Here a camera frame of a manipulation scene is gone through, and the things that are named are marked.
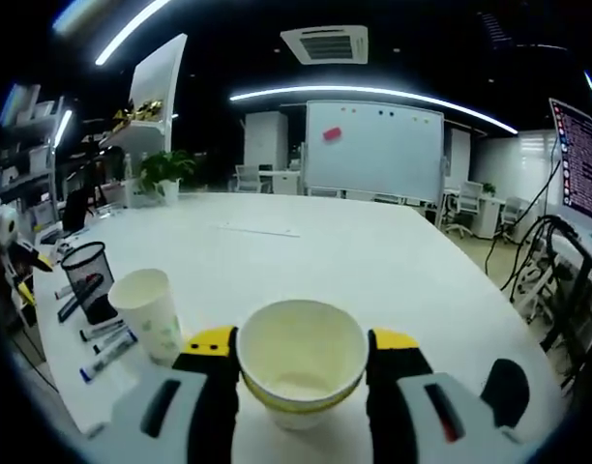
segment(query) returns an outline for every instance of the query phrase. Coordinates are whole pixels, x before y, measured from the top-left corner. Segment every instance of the white flower pot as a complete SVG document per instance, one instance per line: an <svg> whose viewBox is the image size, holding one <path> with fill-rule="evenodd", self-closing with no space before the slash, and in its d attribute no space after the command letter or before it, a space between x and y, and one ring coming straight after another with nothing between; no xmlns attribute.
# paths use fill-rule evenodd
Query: white flower pot
<svg viewBox="0 0 592 464"><path fill-rule="evenodd" d="M165 205L175 205L178 202L178 193L180 192L180 179L175 182L167 179L160 181L157 183L157 192L163 198Z"/></svg>

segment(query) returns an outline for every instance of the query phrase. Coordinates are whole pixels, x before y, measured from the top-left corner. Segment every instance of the green plant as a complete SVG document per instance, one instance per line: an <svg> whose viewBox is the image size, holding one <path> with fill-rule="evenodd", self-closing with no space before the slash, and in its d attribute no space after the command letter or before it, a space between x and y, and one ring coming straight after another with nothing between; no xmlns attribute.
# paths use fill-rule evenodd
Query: green plant
<svg viewBox="0 0 592 464"><path fill-rule="evenodd" d="M141 162L141 184L146 190L153 190L160 181L172 182L191 176L195 162L184 150L158 152Z"/></svg>
<svg viewBox="0 0 592 464"><path fill-rule="evenodd" d="M483 184L483 193L489 193L490 195L496 194L496 186L494 184L490 184L489 182L485 182Z"/></svg>

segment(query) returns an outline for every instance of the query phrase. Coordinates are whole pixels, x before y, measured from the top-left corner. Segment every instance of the computer monitor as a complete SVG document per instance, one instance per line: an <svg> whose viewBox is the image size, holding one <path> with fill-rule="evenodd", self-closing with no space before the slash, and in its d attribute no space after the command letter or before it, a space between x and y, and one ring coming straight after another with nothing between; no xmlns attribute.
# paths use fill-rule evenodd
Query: computer monitor
<svg viewBox="0 0 592 464"><path fill-rule="evenodd" d="M592 118L550 99L562 156L559 214L592 240Z"/></svg>

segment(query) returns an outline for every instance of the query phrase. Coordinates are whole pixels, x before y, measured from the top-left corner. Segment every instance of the whiteboard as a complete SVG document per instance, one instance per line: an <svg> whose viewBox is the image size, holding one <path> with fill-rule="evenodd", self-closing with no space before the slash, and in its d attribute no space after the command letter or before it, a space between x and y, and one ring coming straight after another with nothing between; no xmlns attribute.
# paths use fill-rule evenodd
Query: whiteboard
<svg viewBox="0 0 592 464"><path fill-rule="evenodd" d="M327 140L324 133L340 134ZM438 203L444 115L362 101L308 101L306 187L362 190Z"/></svg>

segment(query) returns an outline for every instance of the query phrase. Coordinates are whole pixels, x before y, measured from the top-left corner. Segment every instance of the potted plant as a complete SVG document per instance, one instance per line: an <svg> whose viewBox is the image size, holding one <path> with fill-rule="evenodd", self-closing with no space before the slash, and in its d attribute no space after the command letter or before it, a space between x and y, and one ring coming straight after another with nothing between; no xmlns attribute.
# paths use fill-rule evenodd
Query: potted plant
<svg viewBox="0 0 592 464"><path fill-rule="evenodd" d="M184 150L158 152L141 162L141 184L146 191L156 191L166 205L178 201L180 180L192 175L195 163Z"/></svg>
<svg viewBox="0 0 592 464"><path fill-rule="evenodd" d="M494 196L496 194L496 186L494 184L490 184L489 182L485 182L483 184L483 193L485 195Z"/></svg>

